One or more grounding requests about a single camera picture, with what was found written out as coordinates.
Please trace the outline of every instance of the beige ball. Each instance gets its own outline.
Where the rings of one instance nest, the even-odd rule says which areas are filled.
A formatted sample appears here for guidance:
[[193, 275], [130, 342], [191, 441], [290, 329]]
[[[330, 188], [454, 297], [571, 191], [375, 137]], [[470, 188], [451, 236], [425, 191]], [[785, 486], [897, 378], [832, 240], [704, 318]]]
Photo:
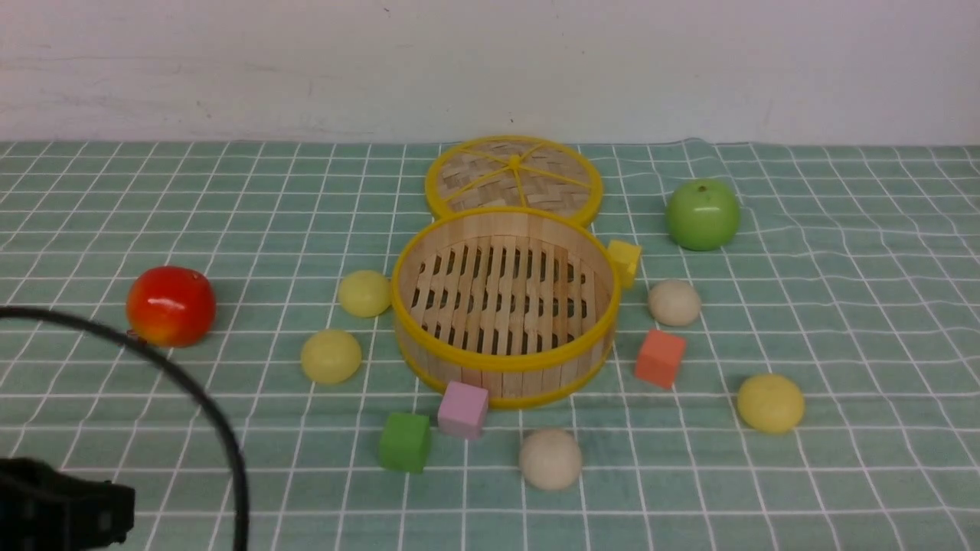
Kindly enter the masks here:
[[538, 489], [565, 489], [582, 474], [582, 450], [566, 430], [536, 430], [520, 445], [520, 472]]
[[701, 315], [701, 297], [687, 281], [665, 279], [647, 296], [650, 315], [664, 326], [689, 326]]

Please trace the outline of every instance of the toy apple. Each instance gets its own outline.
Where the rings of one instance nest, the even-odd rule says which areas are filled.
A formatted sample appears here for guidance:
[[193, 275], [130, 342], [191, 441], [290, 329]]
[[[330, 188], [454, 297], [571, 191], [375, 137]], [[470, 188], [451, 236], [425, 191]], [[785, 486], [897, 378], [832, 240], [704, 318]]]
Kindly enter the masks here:
[[738, 233], [741, 218], [738, 198], [719, 179], [685, 182], [667, 202], [667, 233], [678, 245], [692, 251], [724, 246]]
[[132, 331], [155, 346], [182, 348], [211, 329], [218, 308], [204, 275], [180, 266], [144, 272], [129, 289], [125, 313]]

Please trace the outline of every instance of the yellow cube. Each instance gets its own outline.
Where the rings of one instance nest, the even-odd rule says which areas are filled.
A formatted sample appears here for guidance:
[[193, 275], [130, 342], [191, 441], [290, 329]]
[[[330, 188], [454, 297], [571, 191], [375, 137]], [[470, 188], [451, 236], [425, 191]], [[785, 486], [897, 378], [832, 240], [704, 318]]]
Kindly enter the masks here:
[[633, 286], [636, 279], [636, 270], [640, 266], [640, 253], [643, 252], [639, 246], [618, 239], [610, 240], [607, 247], [612, 256], [612, 260], [619, 268], [619, 279], [622, 288], [628, 289]]

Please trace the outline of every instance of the steamer basket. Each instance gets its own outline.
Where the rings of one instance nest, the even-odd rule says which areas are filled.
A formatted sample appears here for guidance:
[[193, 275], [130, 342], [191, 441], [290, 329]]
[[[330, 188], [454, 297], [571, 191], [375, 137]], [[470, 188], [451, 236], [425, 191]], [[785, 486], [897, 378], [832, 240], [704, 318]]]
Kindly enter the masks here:
[[580, 225], [521, 207], [443, 218], [409, 242], [392, 275], [406, 363], [436, 391], [481, 386], [526, 408], [585, 385], [613, 347], [622, 276]]

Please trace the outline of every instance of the white wall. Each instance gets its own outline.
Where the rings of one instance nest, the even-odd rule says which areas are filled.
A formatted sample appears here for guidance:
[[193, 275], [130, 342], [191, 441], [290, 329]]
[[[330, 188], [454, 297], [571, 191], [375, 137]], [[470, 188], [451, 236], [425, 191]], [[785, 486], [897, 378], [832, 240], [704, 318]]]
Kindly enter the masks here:
[[977, 0], [0, 0], [0, 139], [980, 143]]

